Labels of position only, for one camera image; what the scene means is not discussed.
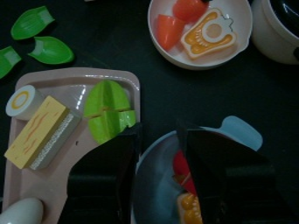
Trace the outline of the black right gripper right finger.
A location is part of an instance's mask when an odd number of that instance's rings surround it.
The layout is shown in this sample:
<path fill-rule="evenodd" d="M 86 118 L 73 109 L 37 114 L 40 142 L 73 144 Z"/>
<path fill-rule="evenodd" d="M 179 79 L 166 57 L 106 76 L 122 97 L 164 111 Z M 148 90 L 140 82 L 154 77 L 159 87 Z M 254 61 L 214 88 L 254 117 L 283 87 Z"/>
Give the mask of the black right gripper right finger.
<path fill-rule="evenodd" d="M 263 137 L 239 118 L 219 128 L 179 121 L 176 133 L 203 224 L 299 224 L 276 190 L 276 172 L 259 153 Z"/>

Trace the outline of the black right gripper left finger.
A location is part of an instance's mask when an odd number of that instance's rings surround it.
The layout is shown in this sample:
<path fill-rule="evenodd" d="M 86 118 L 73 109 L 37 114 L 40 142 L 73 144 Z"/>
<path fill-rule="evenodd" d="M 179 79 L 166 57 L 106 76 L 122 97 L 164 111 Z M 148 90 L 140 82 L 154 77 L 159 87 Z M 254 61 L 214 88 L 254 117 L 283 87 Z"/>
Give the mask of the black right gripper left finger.
<path fill-rule="evenodd" d="M 57 224 L 131 224 L 142 132 L 138 122 L 72 166 Z"/>

